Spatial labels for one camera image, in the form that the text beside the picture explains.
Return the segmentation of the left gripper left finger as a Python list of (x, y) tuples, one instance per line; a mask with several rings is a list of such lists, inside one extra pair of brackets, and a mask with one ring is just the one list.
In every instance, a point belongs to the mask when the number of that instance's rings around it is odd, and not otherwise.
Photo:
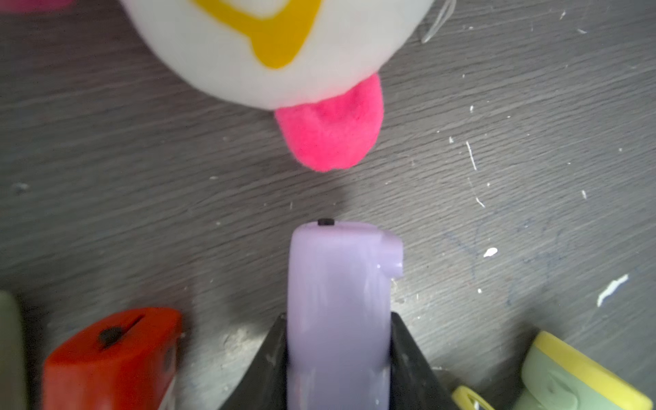
[(280, 314), (220, 410), (287, 409), (287, 320)]

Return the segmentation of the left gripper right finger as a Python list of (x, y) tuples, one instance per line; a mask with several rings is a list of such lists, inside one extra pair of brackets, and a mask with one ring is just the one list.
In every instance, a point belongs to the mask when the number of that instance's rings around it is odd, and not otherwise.
[(458, 409), (396, 312), (391, 313), (391, 409)]

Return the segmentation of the red flashlight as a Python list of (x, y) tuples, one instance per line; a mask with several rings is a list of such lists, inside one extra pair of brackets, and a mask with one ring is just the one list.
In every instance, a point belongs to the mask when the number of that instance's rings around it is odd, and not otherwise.
[(44, 409), (174, 409), (182, 314), (144, 307), (78, 332), (44, 363)]

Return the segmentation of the light green flashlight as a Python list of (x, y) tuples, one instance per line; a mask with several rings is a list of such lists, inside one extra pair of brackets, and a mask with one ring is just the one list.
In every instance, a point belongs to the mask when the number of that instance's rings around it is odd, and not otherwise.
[(523, 389), (513, 409), (654, 408), (652, 400), (553, 334), (540, 331), (521, 368)]
[(1, 291), (1, 408), (29, 407), (22, 313), (9, 292)]

